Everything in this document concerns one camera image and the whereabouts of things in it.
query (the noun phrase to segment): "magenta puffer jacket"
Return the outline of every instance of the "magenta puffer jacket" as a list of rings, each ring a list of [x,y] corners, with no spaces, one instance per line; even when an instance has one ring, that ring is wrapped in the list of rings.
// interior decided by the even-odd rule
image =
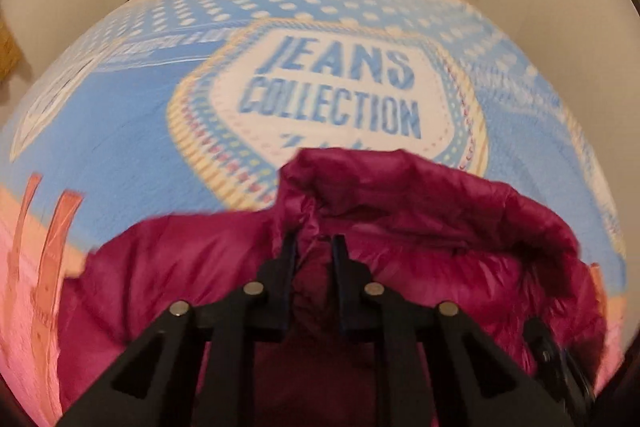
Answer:
[[[567,224],[510,186],[406,152],[302,150],[280,172],[276,203],[260,212],[166,216],[139,223],[90,255],[63,285],[58,375],[63,409],[167,306],[223,298],[279,255],[299,230],[292,331],[260,345],[260,426],[372,426],[366,346],[343,340],[330,297],[327,239],[406,299],[460,307],[528,373],[522,338],[538,316],[594,375],[604,345],[588,267]]]

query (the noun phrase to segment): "printed logo patch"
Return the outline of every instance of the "printed logo patch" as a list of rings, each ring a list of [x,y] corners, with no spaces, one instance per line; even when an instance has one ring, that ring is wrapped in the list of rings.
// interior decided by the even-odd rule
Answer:
[[[124,38],[119,38],[98,51],[85,55],[59,73],[53,70],[53,79],[50,79],[48,74],[42,77],[39,83],[44,86],[44,89],[33,100],[16,129],[9,156],[11,161],[14,161],[47,128],[84,79],[123,40]]]
[[[274,200],[299,147],[405,149],[482,175],[484,117],[434,41],[329,23],[254,23],[178,85],[174,142],[231,208]]]

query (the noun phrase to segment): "metal rivet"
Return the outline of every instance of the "metal rivet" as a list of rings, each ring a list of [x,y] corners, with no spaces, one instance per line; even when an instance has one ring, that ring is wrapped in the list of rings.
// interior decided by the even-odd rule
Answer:
[[[364,293],[372,297],[379,297],[385,292],[385,287],[379,282],[370,282],[364,286]]]
[[[189,311],[189,303],[187,301],[175,301],[169,306],[169,312],[176,317],[180,317]]]
[[[244,285],[244,293],[247,295],[260,295],[264,292],[264,285],[261,282],[251,281]]]
[[[458,315],[460,308],[455,302],[446,301],[438,306],[438,311],[441,315],[445,315],[446,317],[455,317]]]

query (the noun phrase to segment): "beige furry fabric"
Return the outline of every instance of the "beige furry fabric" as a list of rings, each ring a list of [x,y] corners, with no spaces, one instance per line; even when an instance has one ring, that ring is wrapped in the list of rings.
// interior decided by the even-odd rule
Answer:
[[[22,54],[0,14],[0,82],[13,70]]]

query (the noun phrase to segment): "pink fabric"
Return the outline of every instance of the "pink fabric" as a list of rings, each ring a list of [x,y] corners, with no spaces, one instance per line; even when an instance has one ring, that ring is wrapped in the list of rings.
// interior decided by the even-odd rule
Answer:
[[[600,393],[609,380],[611,380],[611,377],[616,374],[616,371],[619,370],[620,363],[622,363],[624,358],[624,354],[622,352],[622,328],[622,321],[617,321],[608,325],[602,363],[598,369],[594,385],[596,394]]]
[[[422,305],[457,302],[528,373],[524,322],[541,317],[594,377],[606,329],[567,224],[506,184],[403,151],[302,150],[261,212],[166,216],[133,226],[65,280],[60,400],[69,405],[171,302],[216,301],[298,230],[292,331],[258,346],[258,426],[372,426],[370,350],[342,339],[327,237],[344,233],[375,280]]]

